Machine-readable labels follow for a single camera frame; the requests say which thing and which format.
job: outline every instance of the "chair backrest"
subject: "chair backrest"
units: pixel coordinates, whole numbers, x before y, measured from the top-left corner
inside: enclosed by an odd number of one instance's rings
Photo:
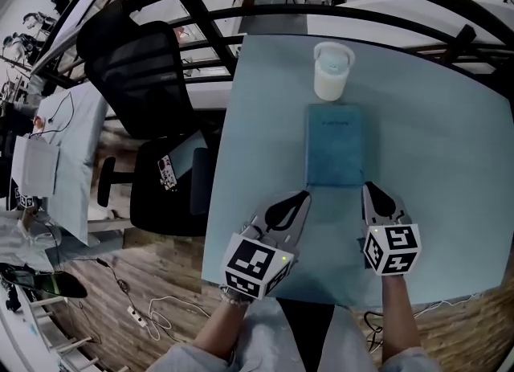
[[[138,26],[115,1],[77,39],[89,80],[127,132],[153,139],[198,130],[175,34],[164,22]]]

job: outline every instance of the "black office chair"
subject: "black office chair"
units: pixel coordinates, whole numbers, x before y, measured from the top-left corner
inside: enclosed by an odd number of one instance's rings
[[[128,134],[151,140],[140,147],[133,175],[115,173],[113,160],[104,163],[98,203],[106,206],[112,184],[129,181],[133,184],[130,219],[135,227],[163,235],[204,235],[205,199],[210,199],[212,190],[212,179],[206,177],[214,176],[219,134],[210,133],[191,106],[174,32],[164,22],[138,26],[124,12],[123,0],[116,0],[84,24],[77,51],[86,62],[89,80]],[[198,131],[209,149],[199,155],[195,151],[187,173],[167,190],[158,162]],[[199,194],[192,193],[200,181],[204,183]],[[188,233],[177,233],[178,227],[188,227]]]

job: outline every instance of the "black and white marker cube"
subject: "black and white marker cube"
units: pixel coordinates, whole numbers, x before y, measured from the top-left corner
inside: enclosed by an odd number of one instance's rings
[[[294,259],[291,253],[233,234],[222,262],[223,282],[263,299],[289,274]]]
[[[34,206],[34,198],[32,196],[21,195],[19,203],[24,208],[32,208]]]
[[[369,227],[364,255],[377,275],[409,273],[421,253],[418,225]]]

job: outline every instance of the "light blue table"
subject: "light blue table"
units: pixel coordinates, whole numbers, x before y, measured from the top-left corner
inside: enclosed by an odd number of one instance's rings
[[[312,49],[327,39],[246,37],[239,57],[210,205],[202,277],[219,282],[231,234],[261,200],[304,188],[304,124]],[[400,194],[419,224],[422,254],[406,277],[413,303],[500,284],[514,230],[514,124],[508,101],[438,64],[344,41],[356,63],[341,103],[365,118],[365,177]],[[300,262],[281,297],[380,306],[365,270],[359,189],[315,187]]]
[[[45,210],[88,246],[98,242],[88,234],[88,206],[95,151],[106,113],[107,102],[89,82],[43,99],[37,112],[45,121],[54,117],[45,130],[63,129],[40,137],[59,147],[55,192],[45,202]]]

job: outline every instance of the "electrical cable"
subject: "electrical cable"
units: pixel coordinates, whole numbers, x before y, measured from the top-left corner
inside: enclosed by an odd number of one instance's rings
[[[91,329],[91,331],[98,337],[98,341],[95,341],[94,339],[92,341],[90,341],[89,343],[96,343],[98,345],[102,345],[102,337],[100,336],[100,334],[98,332],[96,332],[96,329],[93,328],[93,325],[89,319],[89,316],[86,314],[86,311],[84,310],[84,304],[82,303],[81,300],[79,300],[79,306],[75,305],[75,304],[72,304],[73,306],[75,306],[76,308],[80,309],[82,311],[82,314],[84,315],[84,317],[86,318],[86,320],[88,321],[88,324],[89,324],[89,328]],[[68,311],[68,314],[70,316],[70,320],[71,320],[71,326],[73,326],[73,329],[78,333],[79,330],[76,328],[75,326],[75,322],[73,321],[73,316],[71,314],[71,310],[70,310],[70,306],[67,305],[67,311]]]
[[[467,299],[462,299],[462,300],[459,300],[458,302],[455,302],[455,303],[451,303],[449,302],[448,300],[440,300],[439,302],[435,302],[434,304],[431,304],[431,305],[428,305],[428,307],[424,308],[423,310],[419,311],[419,312],[416,312],[414,314],[414,318],[416,317],[420,317],[421,315],[423,315],[424,313],[427,313],[433,309],[437,309],[439,306],[441,306],[442,304],[448,304],[450,306],[456,306],[456,305],[460,305],[460,304],[465,304],[466,302],[469,302],[471,299],[475,298],[476,296],[478,296],[479,294],[478,293],[473,293],[471,294]],[[376,317],[383,317],[384,314],[383,313],[377,313],[377,312],[372,312],[372,311],[367,311],[365,314],[364,314],[364,322],[368,325],[368,327],[372,330],[372,332],[370,332],[368,334],[368,336],[366,337],[366,341],[367,342],[370,342],[371,345],[369,346],[369,353],[372,354],[373,352],[375,352],[376,350],[378,350],[378,348],[380,348],[384,341],[380,341],[378,343],[376,343],[375,341],[375,338],[377,336],[378,333],[382,332],[383,330],[383,327],[380,326],[380,325],[371,325],[371,323],[368,321],[368,315],[374,315]]]
[[[207,318],[210,318],[210,315],[209,313],[207,313],[206,311],[203,310],[203,308],[199,305],[196,305],[196,304],[192,304],[191,302],[188,302],[186,300],[182,300],[180,298],[177,298],[176,296],[164,296],[162,298],[154,298],[150,301],[149,303],[149,306],[148,306],[148,318],[152,321],[152,326],[153,328],[155,329],[155,332],[157,332],[157,337],[154,337],[150,328],[148,326],[146,326],[146,329],[148,330],[148,333],[150,335],[150,337],[154,340],[154,341],[160,341],[161,340],[161,334],[159,333],[159,329],[157,329],[156,325],[157,326],[160,326],[161,328],[163,329],[172,329],[173,326],[171,325],[171,322],[168,320],[168,318],[166,318],[162,313],[156,311],[156,310],[152,310],[152,305],[153,305],[153,302],[157,301],[157,300],[164,300],[164,299],[175,299],[175,300],[178,300],[179,302],[182,302],[183,304],[186,304],[186,305],[190,305],[190,306],[193,306],[195,307],[196,309],[198,309],[200,312],[202,312]],[[161,325],[159,322],[157,322],[153,316],[154,315],[157,315],[159,317],[161,317],[164,321],[167,322],[168,325]]]
[[[114,276],[114,279],[116,280],[116,283],[118,284],[118,287],[120,288],[120,290],[127,296],[128,300],[130,301],[130,304],[131,306],[134,308],[134,310],[136,310],[144,319],[147,319],[149,322],[151,322],[152,324],[152,327],[154,328],[154,330],[157,332],[157,338],[155,338],[155,336],[152,334],[150,328],[148,325],[146,325],[146,330],[148,331],[148,334],[149,336],[154,340],[154,341],[160,341],[161,340],[161,333],[159,332],[159,328],[162,329],[162,331],[170,338],[170,339],[173,339],[174,341],[176,342],[179,342],[178,339],[172,337],[171,335],[169,335],[169,333],[167,332],[167,330],[169,329],[172,329],[173,326],[171,325],[171,322],[168,320],[168,318],[166,318],[164,315],[162,315],[162,313],[159,313],[158,311],[153,311],[152,310],[152,305],[153,305],[153,302],[156,301],[156,300],[164,300],[164,299],[175,299],[175,300],[178,300],[180,302],[182,302],[183,304],[186,304],[186,305],[190,305],[190,306],[194,306],[196,309],[200,310],[206,317],[210,317],[210,315],[205,311],[203,310],[203,308],[199,305],[196,305],[196,304],[193,304],[191,302],[188,302],[186,300],[182,300],[180,298],[177,298],[176,296],[164,296],[162,298],[154,298],[150,301],[149,303],[149,309],[148,309],[148,316],[144,315],[139,309],[137,309],[136,305],[134,304],[132,298],[130,297],[130,288],[129,288],[129,284],[125,281],[125,280],[122,280],[120,278],[118,278],[118,276],[116,275],[116,273],[114,272],[114,269],[112,269],[111,265],[109,265],[107,262],[105,262],[104,260],[101,260],[100,258],[94,258],[94,259],[76,259],[76,260],[92,260],[92,261],[95,261],[97,262],[98,264],[106,267],[106,268],[109,268]],[[160,324],[159,322],[157,322],[155,319],[153,319],[153,315],[157,315],[159,317],[161,317],[162,319],[164,319],[168,325],[162,325]]]
[[[36,133],[31,133],[29,135],[29,139],[31,139],[33,136],[41,136],[41,135],[44,135],[45,133],[50,133],[50,132],[55,132],[55,133],[58,133],[58,132],[62,132],[64,131],[71,123],[71,120],[73,119],[73,116],[75,115],[75,105],[73,104],[73,96],[71,94],[71,92],[69,92],[60,102],[59,106],[57,107],[57,109],[55,110],[54,114],[48,118],[48,123],[51,124],[53,121],[54,121],[54,118],[55,118],[55,115],[57,115],[57,112],[59,111],[61,105],[63,104],[63,102],[66,100],[66,98],[70,97],[70,100],[71,100],[71,116],[70,116],[70,119],[69,121],[67,122],[67,124],[64,126],[64,128],[61,128],[61,129],[50,129],[50,130],[47,130],[47,131],[41,131],[41,132],[36,132]]]

